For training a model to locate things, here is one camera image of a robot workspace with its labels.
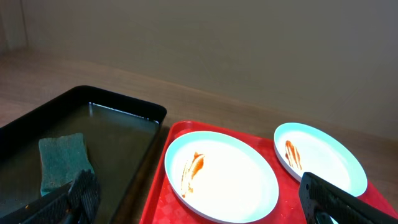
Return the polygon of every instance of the white plastic plate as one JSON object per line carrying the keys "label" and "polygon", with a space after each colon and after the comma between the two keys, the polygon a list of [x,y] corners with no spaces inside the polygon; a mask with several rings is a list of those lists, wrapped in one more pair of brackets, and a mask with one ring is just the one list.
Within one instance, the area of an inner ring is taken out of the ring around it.
{"label": "white plastic plate", "polygon": [[[193,192],[182,197],[185,163],[204,154]],[[195,213],[214,222],[247,223],[274,209],[279,188],[274,171],[252,147],[231,136],[197,131],[177,138],[167,149],[165,170],[174,192]]]}
{"label": "white plastic plate", "polygon": [[[297,147],[302,170],[289,165],[285,156],[287,140]],[[365,171],[352,153],[316,128],[299,123],[282,124],[275,131],[274,147],[283,167],[298,181],[308,171],[355,197],[368,186]]]}

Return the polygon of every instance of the wooden table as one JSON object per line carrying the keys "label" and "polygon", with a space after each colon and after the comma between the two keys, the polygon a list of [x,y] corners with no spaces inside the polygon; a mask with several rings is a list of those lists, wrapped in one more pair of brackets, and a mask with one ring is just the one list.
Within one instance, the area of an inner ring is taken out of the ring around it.
{"label": "wooden table", "polygon": [[183,119],[194,119],[268,139],[273,139],[278,125],[290,121],[320,128],[358,158],[370,181],[398,210],[398,169],[395,166],[398,161],[397,141],[347,130],[311,118],[259,108],[231,98],[94,63],[67,60],[29,50],[11,52],[0,57],[0,126],[78,85],[97,86],[158,103],[168,111],[160,138],[141,167],[136,184],[124,199],[116,223],[139,221],[168,127]]}

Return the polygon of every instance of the red tray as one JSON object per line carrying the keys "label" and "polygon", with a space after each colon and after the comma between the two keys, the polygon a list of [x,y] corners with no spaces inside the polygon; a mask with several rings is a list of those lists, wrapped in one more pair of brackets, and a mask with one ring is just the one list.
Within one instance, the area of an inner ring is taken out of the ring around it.
{"label": "red tray", "polygon": [[[140,223],[213,223],[186,207],[174,194],[169,180],[165,176],[164,156],[168,146],[177,137],[192,131],[215,131],[237,138],[253,147],[272,167],[279,185],[278,202],[270,214],[255,223],[306,222],[299,199],[300,183],[293,179],[278,161],[272,140],[196,121],[180,121],[170,129]],[[368,182],[365,193],[359,196],[359,199],[398,218],[398,213],[370,182]]]}

